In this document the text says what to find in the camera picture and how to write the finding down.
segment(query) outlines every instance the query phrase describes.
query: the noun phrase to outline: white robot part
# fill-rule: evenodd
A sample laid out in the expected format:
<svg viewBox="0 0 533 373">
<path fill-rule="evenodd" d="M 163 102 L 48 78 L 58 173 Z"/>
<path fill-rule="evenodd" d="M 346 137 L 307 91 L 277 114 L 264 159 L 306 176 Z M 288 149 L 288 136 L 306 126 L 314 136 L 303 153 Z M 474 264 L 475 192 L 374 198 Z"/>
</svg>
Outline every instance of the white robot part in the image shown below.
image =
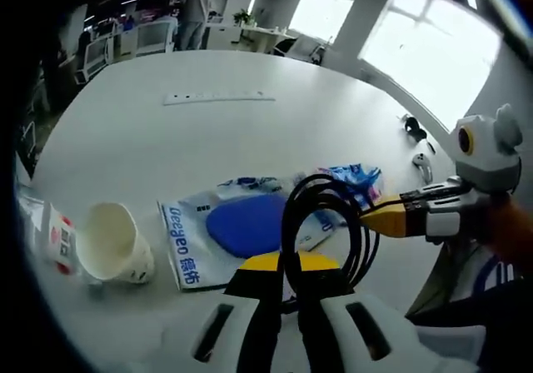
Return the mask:
<svg viewBox="0 0 533 373">
<path fill-rule="evenodd" d="M 235 373 L 242 343 L 258 305 L 259 300 L 226 294 L 215 294 L 211 302 L 198 303 L 167 326 L 162 345 L 142 360 L 141 368 L 138 366 L 135 373 Z M 212 338 L 211 346 L 203 347 L 209 329 L 221 316 L 224 316 L 222 328 Z"/>
<path fill-rule="evenodd" d="M 346 372 L 474 372 L 469 361 L 448 358 L 420 342 L 416 327 L 398 311 L 368 294 L 326 298 L 322 308 L 331 323 Z"/>
<path fill-rule="evenodd" d="M 515 147 L 522 142 L 522 133 L 511 105 L 498 109 L 496 119 L 480 115 L 460 119 L 451 136 L 458 176 L 489 194 L 516 186 L 520 157 Z"/>
<path fill-rule="evenodd" d="M 461 215 L 456 211 L 428 213 L 426 217 L 427 236 L 456 236 L 461 228 Z"/>
<path fill-rule="evenodd" d="M 510 153 L 522 143 L 522 132 L 510 104 L 504 105 L 496 112 L 494 135 L 498 145 Z"/>
</svg>

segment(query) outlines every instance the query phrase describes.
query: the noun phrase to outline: blue mouse pad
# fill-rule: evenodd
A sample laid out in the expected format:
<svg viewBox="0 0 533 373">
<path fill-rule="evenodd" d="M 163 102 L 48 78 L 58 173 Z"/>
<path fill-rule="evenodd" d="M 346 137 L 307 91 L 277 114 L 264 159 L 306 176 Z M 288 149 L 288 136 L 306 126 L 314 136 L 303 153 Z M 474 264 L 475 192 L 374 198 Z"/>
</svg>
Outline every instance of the blue mouse pad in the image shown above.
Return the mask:
<svg viewBox="0 0 533 373">
<path fill-rule="evenodd" d="M 277 251 L 285 203 L 284 196 L 266 194 L 221 204 L 207 216 L 207 232 L 239 258 Z"/>
</svg>

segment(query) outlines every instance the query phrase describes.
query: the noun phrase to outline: white table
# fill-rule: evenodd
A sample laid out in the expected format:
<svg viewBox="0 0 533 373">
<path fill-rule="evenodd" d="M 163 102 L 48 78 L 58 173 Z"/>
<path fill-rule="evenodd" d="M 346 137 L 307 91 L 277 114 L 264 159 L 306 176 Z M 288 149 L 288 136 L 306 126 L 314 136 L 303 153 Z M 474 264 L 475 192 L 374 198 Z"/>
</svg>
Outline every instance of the white table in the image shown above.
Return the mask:
<svg viewBox="0 0 533 373">
<path fill-rule="evenodd" d="M 265 27 L 244 26 L 242 30 L 249 32 L 252 39 L 256 42 L 254 47 L 255 52 L 270 52 L 281 40 L 294 38 L 285 32 L 280 32 L 276 29 L 267 29 Z"/>
<path fill-rule="evenodd" d="M 169 92 L 255 89 L 276 101 L 162 105 Z M 108 289 L 94 301 L 76 282 L 58 282 L 39 268 L 66 333 L 102 367 L 136 360 L 159 347 L 164 327 L 215 295 L 177 292 L 157 200 L 176 200 L 233 177 L 282 177 L 353 162 L 380 167 L 388 193 L 421 187 L 411 158 L 427 148 L 409 144 L 398 119 L 405 112 L 364 82 L 264 54 L 174 52 L 106 67 L 63 114 L 32 184 L 77 224 L 94 203 L 126 204 L 152 244 L 157 276 L 135 290 Z M 438 182 L 454 168 L 435 146 L 430 159 Z M 347 249 L 344 231 L 318 247 L 340 263 Z M 438 253 L 421 237 L 383 238 L 358 290 L 406 312 Z M 285 317 L 272 371 L 305 370 L 298 338 L 296 316 Z"/>
</svg>

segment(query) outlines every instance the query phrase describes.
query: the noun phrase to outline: white chair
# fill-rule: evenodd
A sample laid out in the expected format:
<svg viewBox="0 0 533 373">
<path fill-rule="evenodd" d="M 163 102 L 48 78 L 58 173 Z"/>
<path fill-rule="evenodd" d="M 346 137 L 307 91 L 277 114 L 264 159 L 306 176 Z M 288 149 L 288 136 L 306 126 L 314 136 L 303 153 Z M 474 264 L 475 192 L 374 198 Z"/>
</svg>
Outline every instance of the white chair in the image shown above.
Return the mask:
<svg viewBox="0 0 533 373">
<path fill-rule="evenodd" d="M 173 49 L 173 27 L 170 22 L 143 23 L 137 27 L 136 57 L 172 52 Z"/>
<path fill-rule="evenodd" d="M 77 84 L 87 83 L 109 64 L 109 37 L 100 37 L 87 45 L 83 66 L 76 71 Z"/>
<path fill-rule="evenodd" d="M 324 48 L 324 43 L 313 38 L 301 34 L 298 36 L 294 44 L 286 51 L 274 47 L 274 51 L 284 57 L 297 59 L 303 62 L 313 62 L 314 57 Z"/>
</svg>

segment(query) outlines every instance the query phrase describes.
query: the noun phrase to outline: paper cup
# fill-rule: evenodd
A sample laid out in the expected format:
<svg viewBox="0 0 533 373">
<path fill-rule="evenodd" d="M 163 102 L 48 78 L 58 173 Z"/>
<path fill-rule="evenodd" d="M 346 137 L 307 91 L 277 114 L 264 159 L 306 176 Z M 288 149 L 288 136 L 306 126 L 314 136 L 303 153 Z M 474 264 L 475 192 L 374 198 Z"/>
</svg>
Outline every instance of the paper cup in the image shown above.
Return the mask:
<svg viewBox="0 0 533 373">
<path fill-rule="evenodd" d="M 97 204 L 76 239 L 78 260 L 100 281 L 146 283 L 154 272 L 150 246 L 122 204 Z"/>
</svg>

